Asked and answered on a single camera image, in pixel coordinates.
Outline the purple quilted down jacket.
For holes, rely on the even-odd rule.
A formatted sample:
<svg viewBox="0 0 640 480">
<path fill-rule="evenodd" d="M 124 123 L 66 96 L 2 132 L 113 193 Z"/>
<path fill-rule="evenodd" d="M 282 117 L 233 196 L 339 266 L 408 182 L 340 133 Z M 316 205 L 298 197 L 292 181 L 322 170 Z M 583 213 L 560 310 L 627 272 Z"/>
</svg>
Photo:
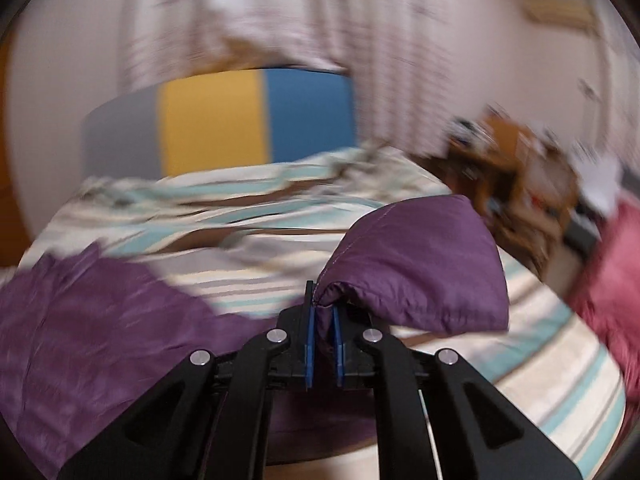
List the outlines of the purple quilted down jacket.
<svg viewBox="0 0 640 480">
<path fill-rule="evenodd" d="M 439 335 L 503 332 L 509 296 L 498 249 L 460 195 L 366 214 L 319 274 L 317 333 L 345 301 Z M 98 246 L 42 257 L 1 289 L 1 413 L 49 479 L 191 351 L 238 350 L 267 320 L 217 314 L 141 263 Z"/>
</svg>

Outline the pink red blanket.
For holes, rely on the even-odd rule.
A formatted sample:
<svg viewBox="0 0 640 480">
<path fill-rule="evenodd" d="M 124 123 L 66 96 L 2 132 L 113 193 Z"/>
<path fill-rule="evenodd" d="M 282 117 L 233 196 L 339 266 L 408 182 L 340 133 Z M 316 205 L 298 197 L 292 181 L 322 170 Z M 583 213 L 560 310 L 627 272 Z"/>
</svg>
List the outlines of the pink red blanket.
<svg viewBox="0 0 640 480">
<path fill-rule="evenodd" d="M 618 202 L 570 296 L 570 307 L 620 367 L 626 436 L 639 419 L 639 203 L 635 200 Z"/>
</svg>

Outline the wooden desk with clutter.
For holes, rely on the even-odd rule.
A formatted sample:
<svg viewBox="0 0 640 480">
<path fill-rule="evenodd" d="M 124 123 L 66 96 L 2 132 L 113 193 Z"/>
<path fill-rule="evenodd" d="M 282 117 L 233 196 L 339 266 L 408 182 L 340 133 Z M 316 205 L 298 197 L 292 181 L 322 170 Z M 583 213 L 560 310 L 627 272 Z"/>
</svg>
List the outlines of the wooden desk with clutter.
<svg viewBox="0 0 640 480">
<path fill-rule="evenodd" d="M 567 154 L 551 136 L 500 115 L 452 118 L 445 134 L 439 175 L 471 201 L 501 248 L 545 278 L 579 204 Z"/>
</svg>

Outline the grey yellow blue headboard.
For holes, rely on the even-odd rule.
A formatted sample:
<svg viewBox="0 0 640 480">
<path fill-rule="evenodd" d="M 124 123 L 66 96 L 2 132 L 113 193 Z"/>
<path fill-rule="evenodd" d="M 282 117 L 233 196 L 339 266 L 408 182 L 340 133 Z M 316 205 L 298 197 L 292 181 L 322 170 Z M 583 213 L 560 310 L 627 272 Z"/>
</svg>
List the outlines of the grey yellow blue headboard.
<svg viewBox="0 0 640 480">
<path fill-rule="evenodd" d="M 294 162 L 356 145 L 352 83 L 283 67 L 175 79 L 97 107 L 81 139 L 88 177 L 157 180 Z"/>
</svg>

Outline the pink patterned curtain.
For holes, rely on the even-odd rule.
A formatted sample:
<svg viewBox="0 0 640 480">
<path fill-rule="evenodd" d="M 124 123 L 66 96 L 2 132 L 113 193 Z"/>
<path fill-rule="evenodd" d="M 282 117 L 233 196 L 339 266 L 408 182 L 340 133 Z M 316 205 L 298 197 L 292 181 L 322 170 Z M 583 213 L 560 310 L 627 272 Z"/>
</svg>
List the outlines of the pink patterned curtain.
<svg viewBox="0 0 640 480">
<path fill-rule="evenodd" d="M 290 66 L 349 76 L 364 140 L 446 145 L 454 0 L 125 0 L 119 83 Z"/>
</svg>

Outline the wall air conditioner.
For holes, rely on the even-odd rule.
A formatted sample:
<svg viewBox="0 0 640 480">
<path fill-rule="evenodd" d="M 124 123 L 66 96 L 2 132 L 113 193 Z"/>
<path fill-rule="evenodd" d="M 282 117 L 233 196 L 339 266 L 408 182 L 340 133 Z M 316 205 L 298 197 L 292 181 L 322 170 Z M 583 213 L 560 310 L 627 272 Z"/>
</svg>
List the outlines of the wall air conditioner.
<svg viewBox="0 0 640 480">
<path fill-rule="evenodd" d="M 588 3 L 574 0 L 524 0 L 523 10 L 534 22 L 589 30 L 596 19 Z"/>
</svg>

